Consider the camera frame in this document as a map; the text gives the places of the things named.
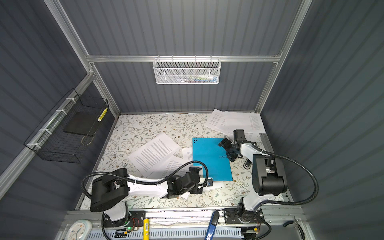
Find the teal black clip folder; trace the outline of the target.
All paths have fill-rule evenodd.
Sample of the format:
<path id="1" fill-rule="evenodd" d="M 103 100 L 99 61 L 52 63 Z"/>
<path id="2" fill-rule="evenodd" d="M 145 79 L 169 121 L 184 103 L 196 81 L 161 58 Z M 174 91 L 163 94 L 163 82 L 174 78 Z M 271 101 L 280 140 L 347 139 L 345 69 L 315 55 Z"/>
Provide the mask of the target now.
<path id="1" fill-rule="evenodd" d="M 219 147 L 223 139 L 193 138 L 193 160 L 204 163 L 209 170 L 209 178 L 214 182 L 232 181 L 233 175 L 226 150 Z"/>

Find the printed paper sheet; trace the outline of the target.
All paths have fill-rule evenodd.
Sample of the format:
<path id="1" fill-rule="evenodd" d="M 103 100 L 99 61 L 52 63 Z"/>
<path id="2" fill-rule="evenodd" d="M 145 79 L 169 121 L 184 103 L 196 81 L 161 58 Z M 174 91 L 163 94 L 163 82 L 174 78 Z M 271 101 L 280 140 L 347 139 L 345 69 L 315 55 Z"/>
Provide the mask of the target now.
<path id="1" fill-rule="evenodd" d="M 162 133 L 133 152 L 129 160 L 144 178 L 148 178 L 150 174 L 160 170 L 180 149 L 176 142 Z"/>
<path id="2" fill-rule="evenodd" d="M 149 174 L 147 178 L 163 179 L 187 162 L 187 160 L 172 156 L 169 160 L 165 161 L 159 167 L 155 168 L 155 170 L 151 174 Z"/>

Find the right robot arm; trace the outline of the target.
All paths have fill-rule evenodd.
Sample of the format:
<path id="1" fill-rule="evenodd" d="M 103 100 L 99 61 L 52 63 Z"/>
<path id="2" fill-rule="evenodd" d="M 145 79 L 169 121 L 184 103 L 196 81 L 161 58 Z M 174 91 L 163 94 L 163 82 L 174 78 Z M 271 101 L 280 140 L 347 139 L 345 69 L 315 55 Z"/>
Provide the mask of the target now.
<path id="1" fill-rule="evenodd" d="M 281 161 L 277 161 L 256 143 L 248 141 L 243 130 L 234 130 L 233 134 L 233 141 L 224 138 L 218 146 L 226 151 L 231 162 L 245 157 L 244 168 L 252 169 L 251 190 L 241 198 L 236 213 L 240 221 L 248 222 L 246 217 L 265 205 L 269 198 L 285 193 L 288 183 Z"/>

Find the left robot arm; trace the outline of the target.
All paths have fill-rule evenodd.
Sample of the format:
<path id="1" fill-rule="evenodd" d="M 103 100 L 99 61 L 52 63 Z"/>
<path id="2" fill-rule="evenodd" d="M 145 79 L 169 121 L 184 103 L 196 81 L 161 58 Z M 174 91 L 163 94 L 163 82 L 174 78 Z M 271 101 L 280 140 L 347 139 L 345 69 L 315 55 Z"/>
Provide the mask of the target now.
<path id="1" fill-rule="evenodd" d="M 82 180 L 82 191 L 91 200 L 90 211 L 103 213 L 111 222 L 129 220 L 130 214 L 124 199 L 131 196 L 150 196 L 173 199 L 185 193 L 200 195 L 207 186 L 208 177 L 201 182 L 200 173 L 207 167 L 193 166 L 180 176 L 177 173 L 187 164 L 176 169 L 164 179 L 144 179 L 128 174 L 120 168 L 113 172 L 94 172 Z"/>

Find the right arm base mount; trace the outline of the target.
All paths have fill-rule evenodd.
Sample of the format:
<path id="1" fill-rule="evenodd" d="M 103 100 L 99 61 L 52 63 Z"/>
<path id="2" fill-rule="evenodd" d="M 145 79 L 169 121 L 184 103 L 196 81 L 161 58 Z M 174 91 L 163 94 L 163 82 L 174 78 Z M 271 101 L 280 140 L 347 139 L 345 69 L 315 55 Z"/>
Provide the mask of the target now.
<path id="1" fill-rule="evenodd" d="M 252 224 L 258 225 L 264 220 L 264 214 L 261 211 L 250 212 L 241 211 L 237 208 L 226 208 L 222 210 L 227 225 L 238 225 L 238 224 Z"/>

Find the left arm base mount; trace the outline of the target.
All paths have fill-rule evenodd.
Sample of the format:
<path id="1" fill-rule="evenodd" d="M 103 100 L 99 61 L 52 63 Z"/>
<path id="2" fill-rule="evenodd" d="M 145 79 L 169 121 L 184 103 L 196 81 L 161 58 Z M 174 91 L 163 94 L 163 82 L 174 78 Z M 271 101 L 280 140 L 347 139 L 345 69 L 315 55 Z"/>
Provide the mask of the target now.
<path id="1" fill-rule="evenodd" d="M 126 216 L 117 221 L 112 221 L 109 215 L 103 217 L 104 227 L 107 228 L 123 228 L 123 227 L 142 227 L 144 225 L 143 221 L 146 218 L 146 211 L 128 211 Z"/>

